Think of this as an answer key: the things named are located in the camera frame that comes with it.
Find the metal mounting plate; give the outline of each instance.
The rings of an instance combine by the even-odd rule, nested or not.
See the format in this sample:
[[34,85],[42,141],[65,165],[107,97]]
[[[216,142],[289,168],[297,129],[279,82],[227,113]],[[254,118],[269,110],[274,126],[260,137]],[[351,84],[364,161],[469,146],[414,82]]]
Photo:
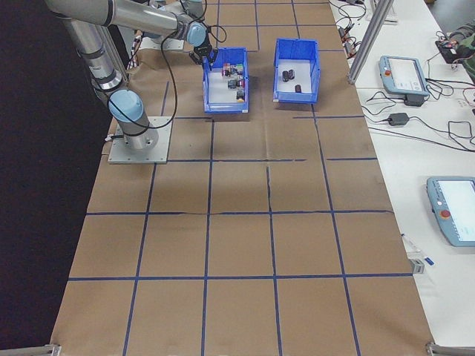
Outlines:
[[[160,126],[170,120],[170,116],[149,116],[152,126]],[[170,148],[171,127],[173,122],[158,129],[158,142],[153,148],[132,150],[123,139],[115,139],[112,142],[109,153],[109,163],[140,164],[158,163],[165,164],[168,160]],[[117,126],[116,135],[122,135],[122,129]]]
[[[163,45],[163,50],[182,51],[185,41],[182,39],[167,39]],[[145,37],[140,45],[141,50],[160,50],[160,45],[153,42],[150,38]]]

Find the grid of blue tape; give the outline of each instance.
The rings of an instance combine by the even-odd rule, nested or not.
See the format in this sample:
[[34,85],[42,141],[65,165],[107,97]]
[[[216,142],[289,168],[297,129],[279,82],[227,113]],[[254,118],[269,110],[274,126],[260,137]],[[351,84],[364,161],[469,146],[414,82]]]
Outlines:
[[[295,3],[294,0],[291,0],[290,2],[273,2],[273,3],[266,3],[266,4],[291,4],[292,5],[292,11],[293,11],[293,16],[295,19],[295,27],[297,29],[298,37],[300,38],[300,30],[299,27],[301,26],[315,26],[315,25],[302,25],[298,24],[296,12],[295,12],[295,4],[327,4],[327,1],[322,1],[322,2],[298,2]],[[219,24],[219,13],[220,13],[220,0],[217,2],[209,2],[209,4],[217,4],[218,6],[218,15],[217,15],[217,23]],[[254,2],[250,3],[226,3],[226,4],[253,4],[255,6],[255,21],[256,21],[256,31],[257,31],[257,36],[258,36],[258,49],[261,48],[260,46],[260,40],[259,40],[259,27],[272,27],[272,26],[294,26],[294,25],[259,25],[258,24],[258,11],[257,11],[257,0],[254,0]],[[329,26],[331,24],[321,24],[319,26]],[[321,51],[341,51],[341,50],[321,50]],[[163,98],[163,105],[162,105],[162,113],[165,109],[165,103],[166,103],[166,97],[168,94],[168,83],[166,85],[166,91],[164,94]],[[351,297],[350,297],[350,290],[348,288],[347,284],[347,279],[351,278],[360,278],[360,277],[411,277],[411,273],[383,273],[383,274],[347,274],[345,272],[345,267],[344,267],[344,260],[341,252],[341,244],[339,240],[339,235],[338,235],[338,227],[336,225],[336,220],[335,220],[335,215],[336,214],[352,214],[352,213],[387,213],[389,211],[387,210],[371,210],[371,209],[362,209],[362,210],[335,210],[333,208],[333,201],[332,201],[332,195],[330,192],[330,186],[328,182],[328,176],[327,176],[327,167],[325,164],[326,160],[329,161],[342,161],[342,160],[374,160],[377,159],[376,157],[360,157],[360,158],[326,158],[324,157],[324,153],[321,147],[321,142],[320,142],[320,133],[318,130],[318,120],[319,119],[350,119],[350,118],[362,118],[362,115],[348,115],[348,116],[317,116],[315,113],[315,108],[312,105],[312,116],[296,116],[294,119],[311,119],[314,122],[315,125],[315,130],[317,133],[317,138],[318,138],[318,146],[319,146],[319,154],[321,157],[321,162],[322,162],[322,168],[324,172],[324,181],[327,189],[327,196],[328,196],[328,201],[330,204],[330,209],[329,210],[321,210],[321,211],[273,211],[272,206],[271,206],[271,188],[270,188],[270,182],[271,182],[271,176],[269,172],[269,167],[266,168],[266,178],[267,178],[267,196],[268,196],[268,204],[269,204],[269,210],[268,211],[242,211],[242,212],[223,212],[219,214],[224,214],[224,215],[233,215],[233,214],[245,214],[245,215],[252,215],[252,214],[266,214],[269,215],[269,229],[270,229],[270,244],[271,244],[271,252],[272,252],[272,276],[225,276],[225,277],[215,277],[215,276],[209,276],[208,275],[208,260],[209,260],[209,228],[210,228],[210,220],[211,220],[211,201],[212,201],[212,170],[213,170],[213,163],[214,162],[304,162],[305,159],[213,159],[213,144],[214,144],[214,121],[212,121],[212,133],[211,133],[211,156],[210,159],[175,159],[175,160],[170,160],[170,162],[209,162],[209,185],[208,185],[208,206],[207,206],[207,220],[206,220],[206,253],[205,253],[205,266],[204,266],[204,275],[203,276],[173,276],[173,277],[141,277],[140,276],[140,267],[142,263],[142,255],[143,255],[143,247],[145,245],[145,236],[146,236],[146,230],[148,226],[148,217],[151,215],[155,214],[164,214],[164,215],[175,215],[175,214],[187,214],[185,212],[155,212],[155,211],[150,211],[151,207],[151,197],[152,197],[152,192],[154,189],[154,181],[155,181],[155,176],[157,173],[157,164],[154,165],[152,175],[151,175],[151,183],[150,183],[150,189],[148,192],[148,202],[147,202],[147,208],[145,212],[141,211],[136,211],[136,212],[122,212],[122,211],[115,211],[115,212],[95,212],[95,213],[88,213],[88,216],[100,216],[100,215],[144,215],[145,220],[144,220],[144,225],[143,225],[143,230],[142,230],[142,239],[140,242],[140,252],[139,252],[139,257],[137,261],[137,270],[135,276],[126,276],[126,277],[70,277],[69,281],[71,282],[80,282],[80,281],[105,281],[105,280],[130,280],[134,281],[134,288],[132,292],[132,298],[131,298],[131,305],[130,305],[130,310],[129,310],[129,315],[128,315],[128,324],[127,324],[127,330],[125,333],[125,341],[124,341],[124,347],[122,350],[122,356],[127,355],[127,349],[128,349],[128,340],[130,337],[130,331],[131,331],[131,324],[134,316],[134,305],[135,305],[135,299],[137,296],[137,287],[138,283],[141,280],[202,280],[204,287],[203,287],[203,322],[202,322],[202,337],[201,337],[201,356],[204,356],[206,353],[205,350],[205,345],[206,345],[206,303],[207,303],[207,293],[208,293],[208,281],[209,280],[273,280],[274,283],[274,296],[275,296],[275,323],[276,323],[276,329],[277,329],[277,336],[278,336],[278,352],[279,356],[283,356],[283,348],[282,348],[282,339],[281,339],[281,325],[280,325],[280,316],[279,316],[279,304],[278,304],[278,281],[279,280],[286,280],[286,279],[322,279],[322,278],[341,278],[344,283],[344,290],[347,298],[347,307],[348,307],[348,313],[350,316],[350,322],[353,330],[353,338],[355,341],[355,348],[356,348],[356,354],[358,356],[361,356],[361,350],[359,347],[359,340],[358,340],[358,333],[356,331],[356,322],[353,314],[353,307],[351,303]],[[203,119],[203,117],[179,117],[178,119]],[[338,249],[338,258],[340,262],[340,267],[341,267],[341,273],[340,274],[308,274],[308,275],[278,275],[277,274],[277,269],[276,269],[276,261],[275,261],[275,241],[274,241],[274,234],[273,234],[273,215],[276,214],[331,214],[332,217],[332,224],[333,224],[333,229],[335,232],[335,241]]]

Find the metal bracket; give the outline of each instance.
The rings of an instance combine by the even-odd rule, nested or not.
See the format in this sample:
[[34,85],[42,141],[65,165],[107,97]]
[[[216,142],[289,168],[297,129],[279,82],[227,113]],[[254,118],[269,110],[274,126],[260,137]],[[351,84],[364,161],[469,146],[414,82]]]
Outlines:
[[[149,116],[152,126],[161,126],[170,120],[170,116]],[[109,153],[109,163],[158,163],[165,164],[168,160],[168,149],[170,148],[171,127],[173,122],[164,128],[158,129],[158,142],[153,148],[143,150],[133,150],[124,139],[115,139],[112,142]],[[120,126],[117,126],[116,135],[123,135]]]
[[410,264],[413,267],[413,274],[423,274],[424,273],[424,263],[419,259],[409,259]]
[[[167,39],[163,45],[163,50],[183,51],[185,41],[182,39]],[[140,50],[160,50],[160,43],[153,42],[150,38],[144,37],[140,44]]]
[[444,347],[428,343],[425,348],[429,356],[474,356],[475,347]]
[[59,356],[61,346],[46,345],[39,347],[25,347],[24,349],[10,349],[0,351],[0,356]]

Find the power adapter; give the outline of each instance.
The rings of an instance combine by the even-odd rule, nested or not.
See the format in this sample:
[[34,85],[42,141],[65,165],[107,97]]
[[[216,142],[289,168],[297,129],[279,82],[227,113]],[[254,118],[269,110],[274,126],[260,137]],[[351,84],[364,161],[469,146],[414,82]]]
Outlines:
[[406,113],[392,113],[387,118],[387,122],[391,126],[404,126],[409,121],[409,116]]
[[421,107],[422,104],[425,103],[425,99],[422,95],[406,94],[406,97],[404,98],[404,103],[407,106]]

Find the metal pole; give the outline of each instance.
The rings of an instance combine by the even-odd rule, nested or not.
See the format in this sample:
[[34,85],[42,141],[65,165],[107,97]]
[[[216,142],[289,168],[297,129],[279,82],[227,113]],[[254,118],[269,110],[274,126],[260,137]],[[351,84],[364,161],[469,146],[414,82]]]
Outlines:
[[394,0],[381,0],[374,10],[373,17],[371,18],[366,33],[361,40],[361,46],[355,56],[355,61],[351,65],[350,72],[347,75],[350,84],[356,83],[361,69],[363,69],[364,63],[366,63],[368,54],[370,54],[371,47],[379,34],[381,26],[384,24],[384,20],[386,19],[391,6],[393,6],[393,1]]

